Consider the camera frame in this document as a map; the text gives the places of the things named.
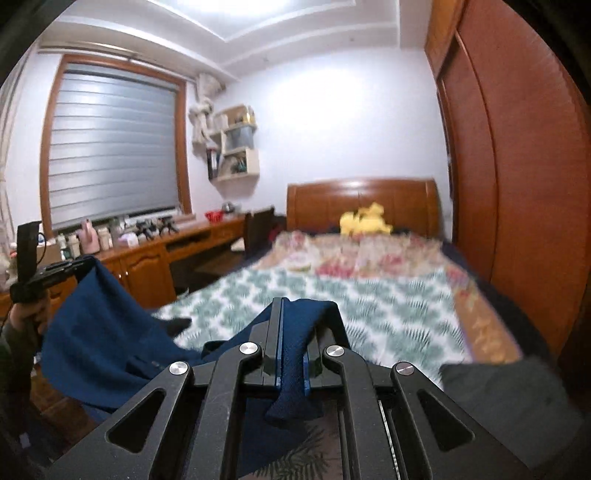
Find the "blue towel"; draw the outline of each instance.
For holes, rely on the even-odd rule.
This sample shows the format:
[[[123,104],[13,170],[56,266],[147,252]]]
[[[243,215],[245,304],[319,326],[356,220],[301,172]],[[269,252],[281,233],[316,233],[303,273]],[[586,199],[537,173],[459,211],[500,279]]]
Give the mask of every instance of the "blue towel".
[[[244,330],[201,359],[200,352],[178,347],[161,326],[129,295],[100,262],[80,282],[56,313],[43,342],[43,374],[68,397],[105,411],[125,404],[151,379],[175,361],[195,366],[217,360],[225,351],[248,341],[253,325],[266,322],[271,306]],[[261,452],[244,455],[240,475],[268,464],[303,440],[295,419],[311,419],[318,409],[304,394],[302,357],[307,340],[318,322],[332,329],[337,341],[348,346],[339,309],[331,301],[284,300],[284,334],[281,391],[268,407],[247,406],[245,424],[257,424],[249,447]],[[282,423],[281,430],[268,422]]]

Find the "floral bedsheet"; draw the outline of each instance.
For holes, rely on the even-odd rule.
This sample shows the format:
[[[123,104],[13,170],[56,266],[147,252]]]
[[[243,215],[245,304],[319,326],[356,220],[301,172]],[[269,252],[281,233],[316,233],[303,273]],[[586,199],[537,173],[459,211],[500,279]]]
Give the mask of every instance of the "floral bedsheet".
[[[222,278],[159,312],[190,316],[175,339],[200,349],[246,326],[274,297],[335,301],[354,351],[392,366],[410,361],[440,384],[443,363],[506,363],[521,352],[470,276],[441,244],[415,235],[344,238],[282,233],[252,268]],[[336,412],[306,422],[300,446],[241,480],[343,478]]]
[[[312,276],[340,279],[413,278],[443,270],[452,290],[453,306],[472,359],[510,363],[521,351],[496,311],[481,295],[470,275],[441,251],[441,242],[418,235],[348,237],[283,232],[272,251],[254,268],[284,268]]]
[[[472,360],[443,269],[377,281],[246,268],[163,307],[158,316],[191,317],[191,326],[175,342],[201,349],[205,342],[238,333],[274,297],[335,301],[354,351],[386,367],[412,362],[436,384],[443,363]]]

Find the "roller blind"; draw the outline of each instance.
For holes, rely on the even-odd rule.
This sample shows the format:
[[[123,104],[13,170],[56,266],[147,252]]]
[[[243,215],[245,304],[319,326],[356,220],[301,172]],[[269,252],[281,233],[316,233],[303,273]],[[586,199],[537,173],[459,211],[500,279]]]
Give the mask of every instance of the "roller blind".
[[[52,229],[178,205],[177,90],[124,70],[67,65],[51,132]]]

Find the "hand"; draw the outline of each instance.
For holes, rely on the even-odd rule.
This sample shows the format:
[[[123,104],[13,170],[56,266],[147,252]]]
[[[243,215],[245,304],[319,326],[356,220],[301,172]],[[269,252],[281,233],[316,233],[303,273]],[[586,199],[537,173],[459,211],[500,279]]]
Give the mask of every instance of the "hand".
[[[19,332],[25,330],[27,322],[33,322],[37,332],[43,335],[50,320],[49,292],[46,291],[42,299],[34,303],[15,303],[12,306],[8,321]]]

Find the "bedspread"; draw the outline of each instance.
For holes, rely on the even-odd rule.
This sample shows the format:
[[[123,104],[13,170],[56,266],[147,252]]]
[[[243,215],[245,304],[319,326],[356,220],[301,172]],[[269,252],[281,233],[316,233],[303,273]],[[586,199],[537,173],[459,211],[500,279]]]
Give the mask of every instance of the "bedspread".
[[[191,326],[175,341],[200,349],[205,342],[238,333],[274,297],[335,301],[354,351],[386,367],[412,362],[436,384],[443,363],[472,360],[441,269],[422,277],[376,281],[246,268],[163,307],[158,316],[190,316]]]
[[[467,347],[475,362],[503,364],[521,358],[521,351],[475,281],[441,252],[441,242],[408,235],[341,235],[311,237],[283,232],[268,255],[254,268],[285,268],[308,275],[386,279],[418,277],[443,269]]]

